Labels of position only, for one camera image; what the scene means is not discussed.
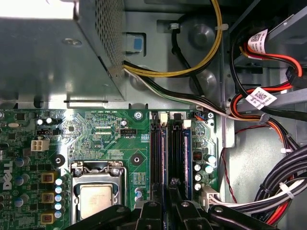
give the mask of dell logo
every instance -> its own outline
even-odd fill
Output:
[[[4,170],[4,183],[3,190],[11,190],[12,189],[12,172],[13,172],[13,162],[10,161],[8,164],[4,164],[4,167],[8,168]]]

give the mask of barcode label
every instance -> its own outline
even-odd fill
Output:
[[[255,34],[248,40],[248,46],[257,53],[265,54],[264,43],[267,34],[268,29]]]
[[[273,96],[264,89],[257,87],[254,92],[247,96],[246,100],[251,103],[257,109],[262,109],[265,106],[270,105],[275,101],[277,97]]]

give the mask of green circuit board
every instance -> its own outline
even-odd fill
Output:
[[[215,125],[214,119],[209,123],[194,119],[190,110],[181,113],[185,114],[184,119],[192,120],[191,156],[194,151],[202,152],[201,160],[192,159],[188,166],[193,189],[193,164],[206,163],[203,156],[207,149],[216,156]],[[149,200],[150,135],[149,110],[0,110],[0,230],[63,230],[71,225],[70,164],[74,161],[123,162],[128,172],[127,206],[134,209],[136,188],[142,189],[143,200]],[[42,141],[48,140],[48,150],[32,151],[31,142],[38,143],[40,137]],[[139,159],[137,164],[132,160],[135,156]],[[201,183],[217,189],[216,165],[210,175],[203,170],[199,173]],[[18,185],[21,177],[25,180],[24,175],[28,181]],[[43,202],[43,195],[54,193],[55,179],[63,177],[66,180],[61,185],[65,194],[62,202],[65,202],[61,216],[55,218],[55,202]],[[198,201],[198,196],[195,191],[192,199]],[[46,213],[47,218],[52,216],[52,223],[46,223],[49,219],[41,221]]]
[[[149,111],[139,110],[142,117],[134,117],[133,110],[4,110],[1,111],[0,143],[0,230],[47,229],[60,230],[70,225],[70,175],[69,164],[74,160],[122,161],[128,169],[128,206],[135,204],[134,190],[143,189],[143,199],[149,199]],[[57,125],[38,125],[37,120],[48,117],[59,121]],[[31,141],[37,139],[37,131],[55,132],[60,135],[44,135],[50,140],[49,150],[31,151]],[[135,129],[135,135],[121,135],[122,128]],[[65,164],[57,167],[58,154],[65,157]],[[131,163],[137,154],[138,165]],[[28,165],[17,167],[17,159],[30,159]],[[42,184],[41,175],[53,172],[66,175],[66,212],[53,224],[40,223],[42,213],[53,209],[52,204],[42,204],[42,193],[54,190],[54,184]],[[28,175],[28,183],[17,186],[15,179]],[[29,200],[16,207],[16,199],[27,195]]]

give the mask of metal mesh grille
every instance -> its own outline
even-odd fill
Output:
[[[122,30],[124,5],[122,0],[95,0],[95,28],[110,59],[112,77],[121,77],[122,61]]]

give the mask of cpu socket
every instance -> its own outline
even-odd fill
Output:
[[[127,169],[121,161],[74,161],[71,224],[112,205],[127,205]]]

